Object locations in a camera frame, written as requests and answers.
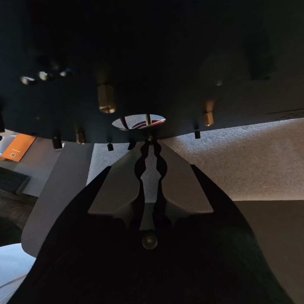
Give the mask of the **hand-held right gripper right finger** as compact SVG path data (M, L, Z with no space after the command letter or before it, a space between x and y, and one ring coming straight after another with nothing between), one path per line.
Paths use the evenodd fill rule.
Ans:
M162 141L154 141L158 181L152 212L156 230L170 230L180 218L212 214L212 208L191 164Z

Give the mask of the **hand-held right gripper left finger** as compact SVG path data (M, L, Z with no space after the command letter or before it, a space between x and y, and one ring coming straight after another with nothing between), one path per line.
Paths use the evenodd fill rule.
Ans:
M121 219L128 229L139 230L145 207L142 174L149 144L141 142L110 168L88 210L90 215Z

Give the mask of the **blue and black toy robot arm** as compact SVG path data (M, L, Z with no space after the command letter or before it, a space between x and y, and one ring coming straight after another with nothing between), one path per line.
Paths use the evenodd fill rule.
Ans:
M0 5L1 131L126 143L303 118L303 1Z

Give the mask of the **dark desk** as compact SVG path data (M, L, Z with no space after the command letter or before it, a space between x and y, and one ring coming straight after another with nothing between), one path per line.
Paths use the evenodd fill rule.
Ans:
M35 256L59 211L106 166L126 152L119 144L107 152L98 144L66 143L40 193L22 233L23 249ZM257 235L259 244L278 278L295 303L303 303L303 200L235 201Z

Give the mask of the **white foam sheet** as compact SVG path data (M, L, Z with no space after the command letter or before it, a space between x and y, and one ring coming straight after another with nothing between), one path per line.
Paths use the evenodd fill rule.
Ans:
M164 139L234 201L303 200L303 118Z

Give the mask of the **orange storage box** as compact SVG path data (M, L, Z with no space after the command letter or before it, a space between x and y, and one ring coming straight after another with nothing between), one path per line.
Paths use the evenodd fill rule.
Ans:
M16 135L4 152L1 153L1 160L20 162L35 139L35 136L25 134Z

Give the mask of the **person's white clothing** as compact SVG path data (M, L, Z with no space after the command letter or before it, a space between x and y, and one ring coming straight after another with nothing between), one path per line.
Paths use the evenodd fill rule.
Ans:
M6 304L31 270L36 258L21 243L0 247L0 303Z

